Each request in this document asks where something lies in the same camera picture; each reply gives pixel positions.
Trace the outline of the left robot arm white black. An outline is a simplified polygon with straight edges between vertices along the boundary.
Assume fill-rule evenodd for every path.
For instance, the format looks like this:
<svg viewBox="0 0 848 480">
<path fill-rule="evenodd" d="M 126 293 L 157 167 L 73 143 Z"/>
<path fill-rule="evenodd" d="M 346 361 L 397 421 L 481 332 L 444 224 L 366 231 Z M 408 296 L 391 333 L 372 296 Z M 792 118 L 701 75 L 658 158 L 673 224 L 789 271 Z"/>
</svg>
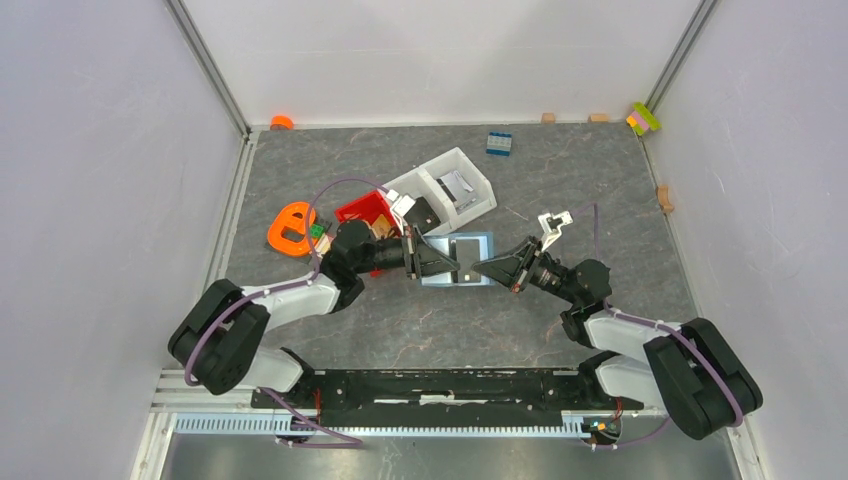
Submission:
<svg viewBox="0 0 848 480">
<path fill-rule="evenodd" d="M 226 278 L 213 282 L 172 334 L 168 351 L 183 366 L 189 386 L 212 395 L 239 385 L 270 389 L 288 406 L 302 407 L 313 397 L 314 381 L 294 354 L 261 348 L 268 331 L 347 308 L 363 292 L 365 273 L 401 269 L 418 280 L 459 268 L 415 226 L 399 237 L 378 239 L 365 222 L 345 221 L 314 273 L 255 287 Z"/>
</svg>

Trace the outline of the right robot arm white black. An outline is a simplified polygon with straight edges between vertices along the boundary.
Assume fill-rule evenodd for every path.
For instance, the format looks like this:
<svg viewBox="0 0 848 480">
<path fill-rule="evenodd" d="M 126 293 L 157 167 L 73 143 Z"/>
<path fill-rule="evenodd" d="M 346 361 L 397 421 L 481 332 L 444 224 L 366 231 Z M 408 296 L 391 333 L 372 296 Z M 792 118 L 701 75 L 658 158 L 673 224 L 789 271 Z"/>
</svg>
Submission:
<svg viewBox="0 0 848 480">
<path fill-rule="evenodd" d="M 583 362 L 580 400 L 602 408 L 615 397 L 657 407 L 687 436 L 701 440 L 736 427 L 764 403 L 762 391 L 708 319 L 664 323 L 612 307 L 610 270 L 599 260 L 563 265 L 529 237 L 473 271 L 514 293 L 534 286 L 569 303 L 560 315 L 567 337 L 598 355 Z"/>
</svg>

